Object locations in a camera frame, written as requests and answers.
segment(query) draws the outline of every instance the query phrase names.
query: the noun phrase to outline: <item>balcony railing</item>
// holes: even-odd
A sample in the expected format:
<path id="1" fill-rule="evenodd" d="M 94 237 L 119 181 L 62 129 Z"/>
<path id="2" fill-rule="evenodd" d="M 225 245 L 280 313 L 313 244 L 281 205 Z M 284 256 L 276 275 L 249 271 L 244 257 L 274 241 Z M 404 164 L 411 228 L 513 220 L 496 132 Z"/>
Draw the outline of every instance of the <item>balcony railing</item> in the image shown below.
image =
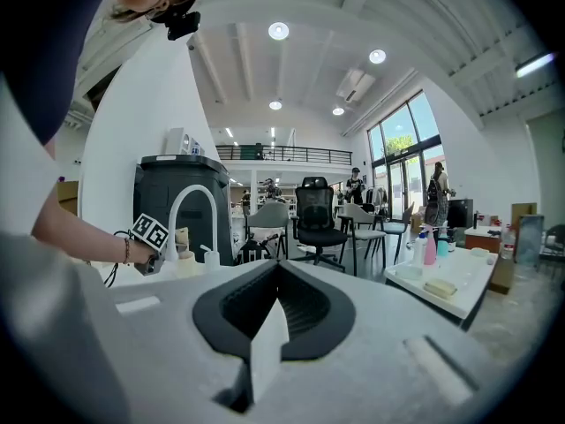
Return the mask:
<path id="1" fill-rule="evenodd" d="M 292 146 L 240 145 L 216 146 L 221 160 L 258 160 L 283 162 L 332 163 L 351 165 L 350 151 L 299 148 Z"/>

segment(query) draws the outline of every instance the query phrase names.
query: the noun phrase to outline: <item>wrist strap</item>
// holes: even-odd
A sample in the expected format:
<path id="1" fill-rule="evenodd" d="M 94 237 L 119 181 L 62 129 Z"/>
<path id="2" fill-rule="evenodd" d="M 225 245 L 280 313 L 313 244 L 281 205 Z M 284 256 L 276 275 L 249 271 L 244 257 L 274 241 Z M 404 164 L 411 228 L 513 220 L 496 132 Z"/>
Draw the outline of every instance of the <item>wrist strap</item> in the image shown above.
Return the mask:
<path id="1" fill-rule="evenodd" d="M 124 264 L 128 264 L 130 262 L 130 240 L 128 238 L 124 239 L 125 241 L 125 259 Z"/>

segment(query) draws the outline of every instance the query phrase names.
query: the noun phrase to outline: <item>white curved faucet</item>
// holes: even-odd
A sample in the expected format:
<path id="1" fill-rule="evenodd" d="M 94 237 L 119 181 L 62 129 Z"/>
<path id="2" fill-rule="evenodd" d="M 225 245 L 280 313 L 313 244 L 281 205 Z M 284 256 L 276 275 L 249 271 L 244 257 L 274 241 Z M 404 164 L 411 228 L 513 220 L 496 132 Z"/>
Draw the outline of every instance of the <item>white curved faucet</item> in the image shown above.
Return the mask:
<path id="1" fill-rule="evenodd" d="M 212 243 L 213 251 L 218 252 L 218 209 L 215 206 L 214 196 L 203 185 L 189 185 L 181 193 L 178 194 L 173 206 L 170 208 L 169 214 L 169 242 L 167 243 L 167 252 L 165 254 L 166 261 L 178 261 L 177 247 L 175 245 L 175 226 L 177 226 L 177 213 L 180 208 L 181 202 L 186 198 L 189 193 L 195 191 L 203 192 L 212 206 Z"/>

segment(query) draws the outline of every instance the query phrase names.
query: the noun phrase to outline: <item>white bottle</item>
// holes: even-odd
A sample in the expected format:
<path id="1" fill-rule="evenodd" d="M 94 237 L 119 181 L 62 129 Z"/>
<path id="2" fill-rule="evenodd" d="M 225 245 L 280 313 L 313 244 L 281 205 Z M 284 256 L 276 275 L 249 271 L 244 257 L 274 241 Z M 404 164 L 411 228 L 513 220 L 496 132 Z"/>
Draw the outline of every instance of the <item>white bottle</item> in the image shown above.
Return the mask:
<path id="1" fill-rule="evenodd" d="M 427 243 L 426 233 L 420 232 L 420 235 L 414 240 L 414 257 L 412 258 L 412 265 L 424 265 L 424 251 Z"/>
<path id="2" fill-rule="evenodd" d="M 501 258 L 512 259 L 514 256 L 514 244 L 516 243 L 516 234 L 509 224 L 506 225 L 506 230 L 502 233 L 502 247 Z"/>

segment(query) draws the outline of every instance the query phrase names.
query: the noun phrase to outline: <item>white wall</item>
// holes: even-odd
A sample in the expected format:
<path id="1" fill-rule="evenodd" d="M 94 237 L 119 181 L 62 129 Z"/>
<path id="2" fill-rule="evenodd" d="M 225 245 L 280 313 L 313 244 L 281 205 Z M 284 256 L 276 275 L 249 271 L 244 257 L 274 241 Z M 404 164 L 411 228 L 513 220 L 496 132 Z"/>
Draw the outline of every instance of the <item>white wall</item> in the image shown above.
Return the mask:
<path id="1" fill-rule="evenodd" d="M 87 135 L 86 127 L 73 130 L 66 125 L 61 126 L 55 135 L 55 161 L 59 175 L 66 181 L 79 180 L 80 164 L 74 162 L 82 160 Z"/>
<path id="2" fill-rule="evenodd" d="M 565 110 L 528 121 L 539 168 L 541 205 L 546 229 L 565 224 Z"/>
<path id="3" fill-rule="evenodd" d="M 98 108 L 82 161 L 79 212 L 105 231 L 132 225 L 135 165 L 162 153 L 170 128 L 185 127 L 219 160 L 194 76 L 187 37 L 160 27 L 119 70 Z"/>
<path id="4" fill-rule="evenodd" d="M 215 105 L 206 112 L 210 127 L 294 127 L 296 146 L 351 151 L 350 140 L 331 118 L 321 117 L 306 107 L 283 105 L 273 111 L 256 102 Z"/>
<path id="5" fill-rule="evenodd" d="M 449 186 L 456 189 L 457 198 L 472 198 L 475 210 L 497 215 L 503 222 L 509 221 L 512 203 L 539 202 L 538 171 L 525 122 L 507 117 L 479 131 L 453 100 L 422 77 L 383 105 L 372 123 L 353 136 L 354 163 L 361 170 L 362 161 L 371 158 L 366 130 L 421 89 L 440 131 Z"/>

